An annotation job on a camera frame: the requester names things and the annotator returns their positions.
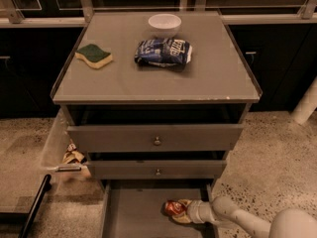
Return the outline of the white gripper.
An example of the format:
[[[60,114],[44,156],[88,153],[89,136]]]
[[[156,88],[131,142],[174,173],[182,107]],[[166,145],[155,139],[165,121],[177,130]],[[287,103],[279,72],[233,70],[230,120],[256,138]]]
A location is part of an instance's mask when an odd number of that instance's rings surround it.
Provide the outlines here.
[[[180,199],[181,205],[187,208],[187,212],[183,211],[178,214],[173,214],[171,218],[180,224],[196,224],[211,222],[213,219],[211,204],[208,201]]]

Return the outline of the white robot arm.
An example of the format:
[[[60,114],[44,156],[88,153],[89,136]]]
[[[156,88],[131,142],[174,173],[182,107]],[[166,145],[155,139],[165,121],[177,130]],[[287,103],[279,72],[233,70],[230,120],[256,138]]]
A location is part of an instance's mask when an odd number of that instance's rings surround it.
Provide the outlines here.
[[[182,224],[212,223],[217,238],[316,238],[316,84],[287,112],[251,113],[212,200],[186,200]]]

